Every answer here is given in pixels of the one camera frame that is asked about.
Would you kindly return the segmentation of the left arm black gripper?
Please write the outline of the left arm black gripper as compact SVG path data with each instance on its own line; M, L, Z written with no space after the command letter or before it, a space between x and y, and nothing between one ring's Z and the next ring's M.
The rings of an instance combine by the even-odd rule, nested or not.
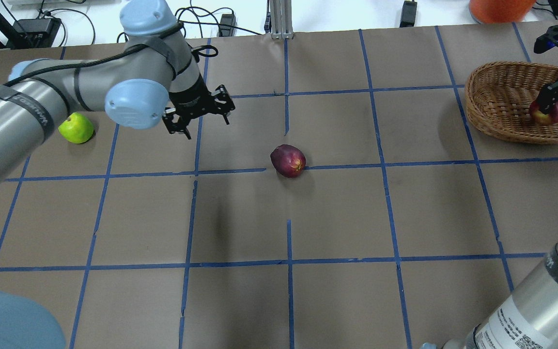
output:
M188 126L193 119L207 113L221 115L226 125L230 125L230 114L235 104L226 86L219 85L212 93L204 82L196 82L183 91L169 91L169 99L175 111L165 111L162 121L170 134L183 134L191 140Z

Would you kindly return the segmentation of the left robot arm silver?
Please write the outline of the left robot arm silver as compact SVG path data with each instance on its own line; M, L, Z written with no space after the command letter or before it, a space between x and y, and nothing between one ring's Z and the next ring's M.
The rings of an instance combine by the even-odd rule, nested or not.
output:
M129 40L123 53L100 60L38 59L16 64L0 84L0 183L53 135L73 112L106 112L116 124L149 129L163 121L169 133L190 139L188 124L208 113L235 109L226 87L206 86L197 63L218 49L191 47L183 22L165 0L130 0L119 19ZM67 342L58 321L39 303L0 291L0 349L64 349L75 340L89 279L115 138L107 163L93 238L84 267L73 338Z

